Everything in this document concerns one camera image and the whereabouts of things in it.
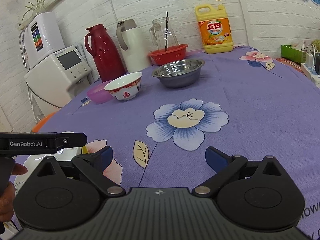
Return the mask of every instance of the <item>metal screw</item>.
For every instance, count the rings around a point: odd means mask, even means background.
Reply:
[[[196,187],[195,188],[195,192],[198,193],[198,194],[208,194],[210,193],[210,189],[208,187],[205,187],[205,186],[199,186],[199,187]]]
[[[119,186],[112,186],[107,189],[107,192],[112,195],[118,195],[118,194],[122,193],[122,191],[123,191],[123,189]]]

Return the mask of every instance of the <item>yellow pump dispenser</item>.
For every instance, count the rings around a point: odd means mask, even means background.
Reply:
[[[196,18],[206,53],[220,53],[233,50],[230,24],[226,8],[219,1],[218,10],[210,4],[200,4],[195,8]]]

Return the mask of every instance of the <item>metal basin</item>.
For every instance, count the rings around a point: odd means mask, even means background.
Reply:
[[[152,76],[158,78],[168,88],[186,87],[196,82],[203,65],[202,59],[174,61],[158,67],[152,72]]]

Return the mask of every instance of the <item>white plate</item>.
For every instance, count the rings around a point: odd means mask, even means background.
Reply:
[[[54,156],[57,161],[71,161],[71,159],[81,154],[81,147],[76,148],[67,148],[59,150],[56,154],[40,154],[40,155],[30,155],[28,159],[24,162],[24,166],[27,167],[28,172],[23,175],[17,175],[16,179],[14,180],[14,186],[16,187],[16,194],[22,187],[22,185],[26,182],[29,178],[30,174],[35,170],[35,168],[39,165],[42,159],[46,156]]]

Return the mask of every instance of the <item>human hand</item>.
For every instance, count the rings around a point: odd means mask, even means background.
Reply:
[[[16,163],[13,168],[12,175],[22,175],[27,172],[28,169],[25,166]],[[0,222],[8,222],[13,216],[13,200],[15,191],[14,185],[9,182],[4,193],[0,196]]]

